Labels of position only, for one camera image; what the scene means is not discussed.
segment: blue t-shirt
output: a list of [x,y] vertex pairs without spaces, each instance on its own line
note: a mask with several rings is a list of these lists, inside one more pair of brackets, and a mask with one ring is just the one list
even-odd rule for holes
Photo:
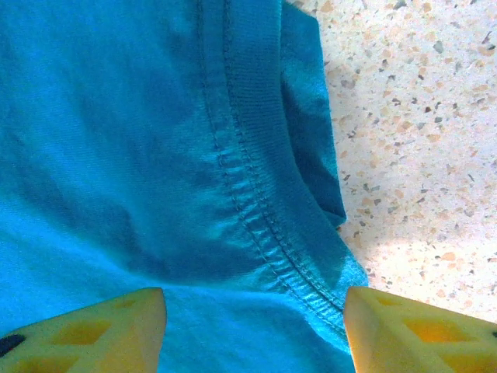
[[0,2],[0,336],[163,288],[159,372],[351,372],[318,24],[277,0]]

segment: t-shirt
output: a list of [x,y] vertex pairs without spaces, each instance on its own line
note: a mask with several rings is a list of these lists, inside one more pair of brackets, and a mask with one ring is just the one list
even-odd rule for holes
[[352,372],[318,24],[277,0],[0,2],[0,336],[145,287],[162,372]]

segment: yellow plastic object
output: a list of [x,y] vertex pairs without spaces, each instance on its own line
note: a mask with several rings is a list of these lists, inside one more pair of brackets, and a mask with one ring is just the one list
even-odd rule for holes
[[496,373],[497,324],[371,288],[344,311],[357,373]]
[[141,289],[12,331],[0,372],[156,373],[165,321],[162,289]]

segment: blue fabric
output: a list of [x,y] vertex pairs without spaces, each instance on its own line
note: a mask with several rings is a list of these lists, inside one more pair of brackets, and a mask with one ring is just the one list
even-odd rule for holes
[[164,289],[159,372],[353,371],[363,269],[317,22],[277,0],[0,2],[0,335]]

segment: speckled floor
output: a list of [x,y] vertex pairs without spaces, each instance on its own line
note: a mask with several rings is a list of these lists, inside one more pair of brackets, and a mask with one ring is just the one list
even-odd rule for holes
[[292,2],[320,23],[371,286],[497,322],[497,2]]

